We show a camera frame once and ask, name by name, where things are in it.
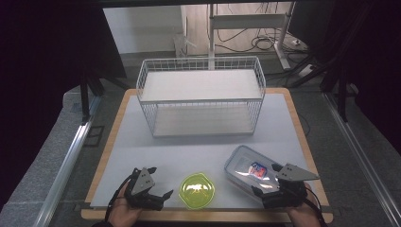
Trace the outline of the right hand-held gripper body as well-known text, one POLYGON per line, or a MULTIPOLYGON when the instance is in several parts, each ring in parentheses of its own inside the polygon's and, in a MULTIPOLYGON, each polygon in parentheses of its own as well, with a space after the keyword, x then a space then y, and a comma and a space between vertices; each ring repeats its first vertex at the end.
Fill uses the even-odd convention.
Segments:
POLYGON ((305 181, 320 179, 318 174, 290 163, 282 167, 281 171, 275 171, 279 183, 278 191, 264 193, 261 198, 265 209, 300 206, 307 198, 305 181))

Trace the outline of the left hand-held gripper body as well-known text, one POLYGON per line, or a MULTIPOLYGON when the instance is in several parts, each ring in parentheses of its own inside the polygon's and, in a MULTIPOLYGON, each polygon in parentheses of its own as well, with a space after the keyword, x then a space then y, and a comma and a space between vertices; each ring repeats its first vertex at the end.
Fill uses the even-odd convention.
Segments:
POLYGON ((155 185, 151 175, 146 167, 133 170, 124 193, 130 207, 156 211, 163 209, 162 197, 149 193, 149 190, 155 185))

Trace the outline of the clear rectangular container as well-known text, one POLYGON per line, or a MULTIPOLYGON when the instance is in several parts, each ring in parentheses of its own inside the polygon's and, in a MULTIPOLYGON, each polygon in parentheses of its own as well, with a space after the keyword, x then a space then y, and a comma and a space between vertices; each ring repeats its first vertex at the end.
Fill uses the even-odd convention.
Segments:
POLYGON ((253 187, 263 194, 278 192, 277 172, 272 168, 276 162, 254 149, 241 145, 237 147, 225 163, 227 178, 245 193, 258 200, 253 187))

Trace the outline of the clear container with green lid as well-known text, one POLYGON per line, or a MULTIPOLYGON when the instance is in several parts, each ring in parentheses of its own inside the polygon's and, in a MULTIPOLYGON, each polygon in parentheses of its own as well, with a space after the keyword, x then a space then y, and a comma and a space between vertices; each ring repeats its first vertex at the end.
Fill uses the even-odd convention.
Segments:
POLYGON ((179 197, 191 210, 206 207, 215 196, 215 186, 204 173, 187 176, 181 183, 179 197))

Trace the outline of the person's left hand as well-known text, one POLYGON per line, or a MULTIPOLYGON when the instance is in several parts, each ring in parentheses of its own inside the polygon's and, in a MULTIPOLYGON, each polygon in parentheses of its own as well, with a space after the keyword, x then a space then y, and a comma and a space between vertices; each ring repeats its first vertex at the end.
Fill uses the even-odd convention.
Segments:
POLYGON ((113 203, 112 211, 108 221, 113 227, 132 227, 139 219, 142 209, 130 207, 124 193, 127 185, 125 184, 118 193, 117 199, 113 203))

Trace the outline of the person's right hand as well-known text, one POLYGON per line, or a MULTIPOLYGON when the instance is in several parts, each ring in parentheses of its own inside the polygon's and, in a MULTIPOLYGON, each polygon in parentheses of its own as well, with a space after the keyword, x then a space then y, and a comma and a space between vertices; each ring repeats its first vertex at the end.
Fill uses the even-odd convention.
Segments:
POLYGON ((285 209, 294 227, 321 227, 317 213, 308 204, 285 209))

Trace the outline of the black metal stand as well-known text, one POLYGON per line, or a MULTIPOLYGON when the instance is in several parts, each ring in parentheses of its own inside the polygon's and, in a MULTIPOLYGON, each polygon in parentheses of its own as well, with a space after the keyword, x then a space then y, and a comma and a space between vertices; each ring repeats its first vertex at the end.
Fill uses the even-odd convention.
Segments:
POLYGON ((296 88, 323 75, 320 90, 327 93, 338 88, 337 112, 344 121, 347 121, 347 58, 360 29, 359 16, 363 15, 363 6, 347 8, 341 0, 297 0, 290 19, 290 33, 306 44, 308 57, 320 64, 287 87, 296 88))
POLYGON ((87 67, 83 67, 80 75, 79 85, 83 125, 89 121, 91 116, 88 90, 91 90, 96 97, 102 96, 105 92, 105 89, 100 81, 101 79, 106 79, 110 83, 124 90, 130 89, 130 86, 127 83, 109 76, 106 73, 101 72, 99 69, 89 69, 87 67))

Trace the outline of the dark curtain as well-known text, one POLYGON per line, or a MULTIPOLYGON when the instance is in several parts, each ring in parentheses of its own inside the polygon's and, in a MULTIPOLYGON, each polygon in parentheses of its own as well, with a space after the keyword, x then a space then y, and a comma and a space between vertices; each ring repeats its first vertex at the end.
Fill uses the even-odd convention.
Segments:
POLYGON ((298 0, 289 32, 328 70, 321 89, 344 79, 356 104, 401 154, 401 0, 298 0))
POLYGON ((0 0, 0 208, 82 77, 126 75, 104 10, 78 0, 0 0))

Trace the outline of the aluminium rail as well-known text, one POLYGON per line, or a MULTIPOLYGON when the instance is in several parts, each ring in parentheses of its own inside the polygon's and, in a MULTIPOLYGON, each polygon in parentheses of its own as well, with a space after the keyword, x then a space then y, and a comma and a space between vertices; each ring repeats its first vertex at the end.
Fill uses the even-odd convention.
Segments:
POLYGON ((78 127, 77 133, 67 150, 59 172, 49 189, 39 214, 34 221, 33 227, 49 226, 90 128, 91 122, 87 122, 78 127))
POLYGON ((341 133, 343 134, 350 150, 356 157, 357 163, 361 168, 370 187, 375 193, 384 213, 392 227, 401 227, 401 210, 398 208, 388 187, 381 181, 379 175, 375 171, 374 166, 370 162, 365 150, 357 140, 352 128, 348 122, 345 122, 337 111, 338 105, 332 95, 323 93, 331 114, 334 116, 341 133))

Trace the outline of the white desk frame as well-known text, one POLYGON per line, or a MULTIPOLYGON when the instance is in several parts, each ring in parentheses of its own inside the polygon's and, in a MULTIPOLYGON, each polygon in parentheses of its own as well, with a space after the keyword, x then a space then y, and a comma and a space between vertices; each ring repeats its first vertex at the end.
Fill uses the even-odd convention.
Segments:
POLYGON ((209 50, 208 57, 215 57, 215 30, 216 29, 241 29, 241 28, 279 28, 280 35, 273 42, 274 51, 287 71, 290 69, 288 59, 284 54, 283 44, 286 37, 289 22, 295 3, 291 2, 284 14, 243 14, 243 15, 216 15, 214 4, 209 4, 209 50))

